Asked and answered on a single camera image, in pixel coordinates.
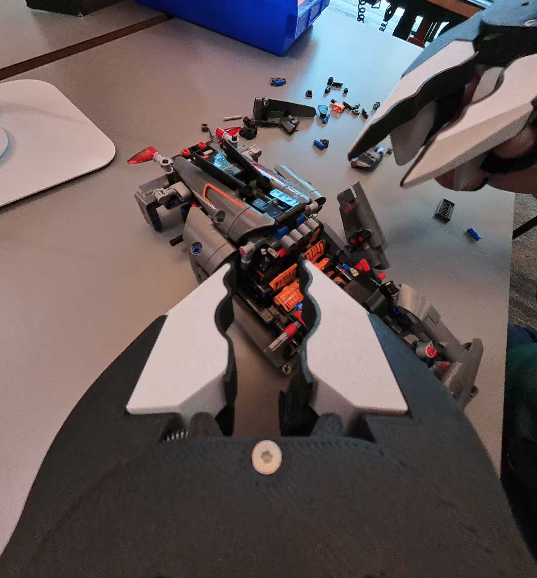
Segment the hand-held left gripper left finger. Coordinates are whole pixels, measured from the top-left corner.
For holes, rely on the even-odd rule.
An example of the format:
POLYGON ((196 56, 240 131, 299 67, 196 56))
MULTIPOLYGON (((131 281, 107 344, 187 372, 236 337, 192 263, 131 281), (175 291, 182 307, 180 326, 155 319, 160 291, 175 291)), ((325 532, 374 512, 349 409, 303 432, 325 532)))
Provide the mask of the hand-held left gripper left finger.
POLYGON ((187 423, 209 413, 224 435, 233 434, 238 378, 227 330, 235 290, 236 267, 224 264, 167 312, 128 414, 176 413, 187 423))

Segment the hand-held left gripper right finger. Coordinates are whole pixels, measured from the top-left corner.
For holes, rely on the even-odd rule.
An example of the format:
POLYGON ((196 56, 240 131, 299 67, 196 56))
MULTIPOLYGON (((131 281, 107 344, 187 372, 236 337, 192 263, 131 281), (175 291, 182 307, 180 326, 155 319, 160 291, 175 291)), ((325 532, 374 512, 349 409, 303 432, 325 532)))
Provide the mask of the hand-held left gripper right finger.
POLYGON ((301 407, 337 415, 345 432, 364 415, 406 417, 407 401, 366 309, 307 259, 301 293, 301 407))

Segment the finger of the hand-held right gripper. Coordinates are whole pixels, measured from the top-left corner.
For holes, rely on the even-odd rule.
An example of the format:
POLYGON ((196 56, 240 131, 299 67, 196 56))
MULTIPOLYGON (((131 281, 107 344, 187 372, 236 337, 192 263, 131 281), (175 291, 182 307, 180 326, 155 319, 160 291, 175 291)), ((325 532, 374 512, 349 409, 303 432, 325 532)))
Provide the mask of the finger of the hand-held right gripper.
POLYGON ((411 188, 468 165, 509 141, 526 125, 537 106, 537 53, 519 58, 503 70, 500 85, 472 102, 455 122, 440 131, 402 180, 411 188))
POLYGON ((494 122, 492 126, 479 129, 485 138, 475 146, 464 148, 454 145, 454 154, 445 166, 460 166, 469 161, 473 153, 482 154, 481 166, 505 166, 505 159, 495 152, 505 141, 505 97, 501 69, 489 89, 475 89, 475 100, 464 104, 465 86, 474 71, 473 44, 467 40, 453 40, 424 61, 418 58, 395 86, 386 101, 369 118, 362 133, 352 144, 347 159, 353 161, 359 155, 374 148, 390 136, 395 161, 398 165, 409 163, 420 152, 436 152, 434 143, 440 143, 448 130, 456 130, 461 118, 471 113, 484 113, 482 105, 496 105, 491 117, 473 119, 477 129, 480 122, 494 122))

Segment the grey curved lego subassembly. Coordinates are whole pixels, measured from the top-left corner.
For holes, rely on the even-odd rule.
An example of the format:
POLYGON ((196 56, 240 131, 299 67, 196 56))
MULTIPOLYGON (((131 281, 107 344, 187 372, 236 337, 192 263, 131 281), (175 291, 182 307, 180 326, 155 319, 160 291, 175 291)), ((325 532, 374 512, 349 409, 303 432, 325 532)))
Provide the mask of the grey curved lego subassembly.
POLYGON ((350 161, 350 167, 361 172, 372 172, 374 171, 382 160, 393 154, 393 149, 391 147, 386 147, 382 144, 378 144, 357 157, 354 157, 350 161))

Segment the grey and black lego car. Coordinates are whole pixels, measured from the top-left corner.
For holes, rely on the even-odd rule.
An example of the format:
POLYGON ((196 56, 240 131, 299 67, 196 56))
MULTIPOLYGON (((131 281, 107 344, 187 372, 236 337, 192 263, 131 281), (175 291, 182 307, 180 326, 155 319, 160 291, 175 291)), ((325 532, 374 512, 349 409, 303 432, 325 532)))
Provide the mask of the grey and black lego car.
POLYGON ((162 232, 159 209, 179 210, 184 242, 201 283, 221 265, 236 265, 236 312, 245 332, 273 367, 296 372, 308 330, 301 321, 297 263, 305 258, 335 285, 376 314, 464 407, 477 394, 483 344, 461 343, 437 310, 409 285, 387 280, 386 240, 360 182, 337 195, 345 240, 320 216, 326 202, 307 180, 284 165, 268 169, 261 150, 240 145, 241 129, 216 130, 209 141, 169 157, 145 148, 128 164, 155 162, 159 176, 138 187, 146 222, 162 232))

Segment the scattered small lego pieces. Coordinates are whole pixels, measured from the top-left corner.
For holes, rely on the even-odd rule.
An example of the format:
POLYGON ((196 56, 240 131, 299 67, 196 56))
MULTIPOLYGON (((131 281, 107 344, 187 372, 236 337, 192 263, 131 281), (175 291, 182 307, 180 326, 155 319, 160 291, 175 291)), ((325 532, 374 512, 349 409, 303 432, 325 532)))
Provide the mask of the scattered small lego pieces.
MULTIPOLYGON (((360 116, 364 119, 368 119, 368 113, 367 113, 366 109, 362 109, 359 104, 351 105, 351 104, 347 103, 347 101, 345 101, 345 100, 338 101, 336 99, 332 99, 329 104, 318 105, 317 107, 314 107, 314 108, 316 109, 316 116, 312 119, 318 119, 322 125, 326 125, 329 122, 332 114, 340 115, 344 112, 350 112, 352 115, 354 115, 356 117, 360 116)), ((239 126, 220 126, 220 127, 217 127, 214 132, 212 132, 212 130, 210 129, 209 126, 207 126, 207 124, 203 124, 201 126, 201 129, 203 132, 207 132, 211 139, 216 139, 217 141, 227 141, 227 142, 231 143, 233 146, 236 146, 239 139, 244 139, 246 141, 254 140, 258 136, 259 128, 266 128, 266 127, 257 126, 255 124, 254 120, 252 119, 252 115, 250 117, 242 116, 242 115, 233 115, 233 116, 228 116, 228 117, 223 118, 223 122, 225 124, 227 124, 229 122, 233 122, 233 121, 241 121, 241 124, 239 126)))

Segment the grey lego panel piece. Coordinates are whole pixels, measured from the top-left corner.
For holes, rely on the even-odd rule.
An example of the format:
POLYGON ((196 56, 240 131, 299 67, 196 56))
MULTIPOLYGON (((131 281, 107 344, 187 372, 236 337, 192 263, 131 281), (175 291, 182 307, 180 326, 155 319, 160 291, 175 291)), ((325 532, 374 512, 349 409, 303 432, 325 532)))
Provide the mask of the grey lego panel piece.
POLYGON ((268 97, 256 97, 252 111, 252 119, 257 126, 281 128, 288 135, 298 130, 300 120, 315 116, 316 109, 312 106, 268 97))

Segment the person's right hand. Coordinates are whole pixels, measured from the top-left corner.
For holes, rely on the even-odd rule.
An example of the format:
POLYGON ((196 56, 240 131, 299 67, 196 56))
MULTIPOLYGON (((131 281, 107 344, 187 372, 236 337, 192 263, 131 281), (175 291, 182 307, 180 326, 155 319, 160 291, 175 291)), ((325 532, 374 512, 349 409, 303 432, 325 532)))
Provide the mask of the person's right hand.
MULTIPOLYGON (((514 138, 496 147, 493 152, 502 159, 514 160, 528 153, 536 141, 536 129, 526 126, 514 138)), ((462 187, 455 186, 453 171, 443 174, 436 181, 450 190, 473 191, 489 185, 501 191, 529 194, 537 199, 537 164, 526 170, 506 174, 489 175, 483 170, 478 170, 462 187)))

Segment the black table leg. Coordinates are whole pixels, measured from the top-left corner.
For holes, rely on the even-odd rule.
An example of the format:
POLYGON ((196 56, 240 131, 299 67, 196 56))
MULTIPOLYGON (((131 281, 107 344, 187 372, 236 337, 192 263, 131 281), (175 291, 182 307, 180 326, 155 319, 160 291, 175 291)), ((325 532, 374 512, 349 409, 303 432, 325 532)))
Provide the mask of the black table leg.
POLYGON ((537 227, 537 215, 516 227, 512 232, 512 240, 516 240, 518 237, 531 231, 535 227, 537 227))

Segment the blue plastic bin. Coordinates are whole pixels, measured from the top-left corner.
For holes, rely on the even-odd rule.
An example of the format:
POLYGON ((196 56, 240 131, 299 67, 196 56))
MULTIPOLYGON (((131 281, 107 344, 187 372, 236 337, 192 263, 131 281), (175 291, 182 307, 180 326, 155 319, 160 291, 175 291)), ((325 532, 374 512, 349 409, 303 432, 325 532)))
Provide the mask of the blue plastic bin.
POLYGON ((252 47, 282 56, 330 1, 138 1, 252 47))

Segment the grey monitor stand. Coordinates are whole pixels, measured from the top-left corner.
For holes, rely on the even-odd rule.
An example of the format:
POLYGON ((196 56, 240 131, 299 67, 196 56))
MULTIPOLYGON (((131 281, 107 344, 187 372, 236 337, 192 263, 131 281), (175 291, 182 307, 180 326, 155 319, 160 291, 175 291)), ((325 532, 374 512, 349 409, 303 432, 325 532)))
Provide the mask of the grey monitor stand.
POLYGON ((0 83, 0 208, 107 166, 115 145, 54 85, 0 83))

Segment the black box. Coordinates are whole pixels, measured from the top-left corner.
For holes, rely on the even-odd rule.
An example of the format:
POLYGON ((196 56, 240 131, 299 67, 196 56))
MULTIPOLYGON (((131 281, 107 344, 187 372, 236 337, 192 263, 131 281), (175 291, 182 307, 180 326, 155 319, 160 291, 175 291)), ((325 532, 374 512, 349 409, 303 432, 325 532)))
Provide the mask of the black box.
POLYGON ((111 1, 26 1, 28 8, 83 17, 110 5, 111 1))

